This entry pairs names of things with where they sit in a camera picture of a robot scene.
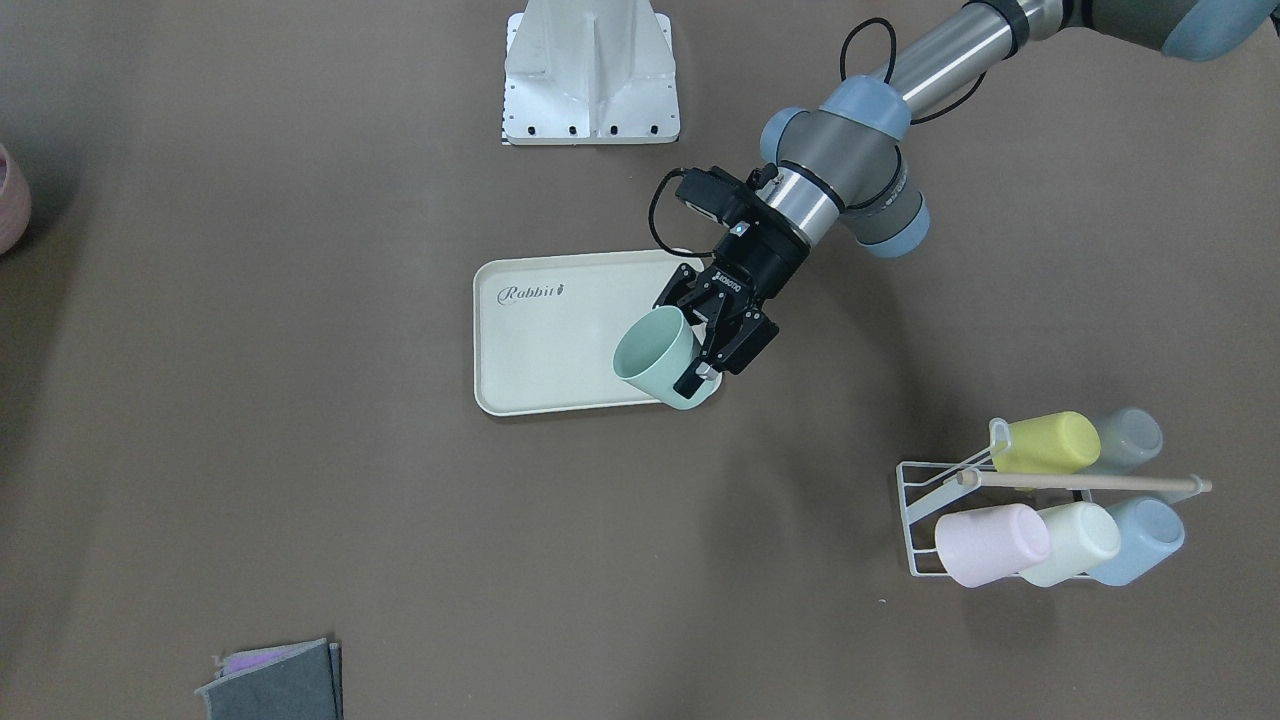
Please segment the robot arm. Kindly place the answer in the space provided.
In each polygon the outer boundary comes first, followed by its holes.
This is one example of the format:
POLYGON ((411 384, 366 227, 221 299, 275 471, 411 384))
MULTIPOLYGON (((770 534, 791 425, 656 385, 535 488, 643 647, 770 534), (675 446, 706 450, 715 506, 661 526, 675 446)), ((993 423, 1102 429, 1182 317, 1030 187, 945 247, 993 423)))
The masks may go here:
POLYGON ((745 179, 677 168, 677 200, 724 227, 696 272, 681 265, 655 300, 699 348, 659 372, 653 395, 686 409, 723 374, 739 374, 777 336, 764 304, 837 223, 878 258, 913 251, 931 228, 901 145, 913 126, 968 100, 986 73, 1034 41, 1080 27, 1208 61, 1243 44, 1275 1, 969 1, 870 74, 844 72, 818 108, 786 108, 762 131, 762 165, 745 179))

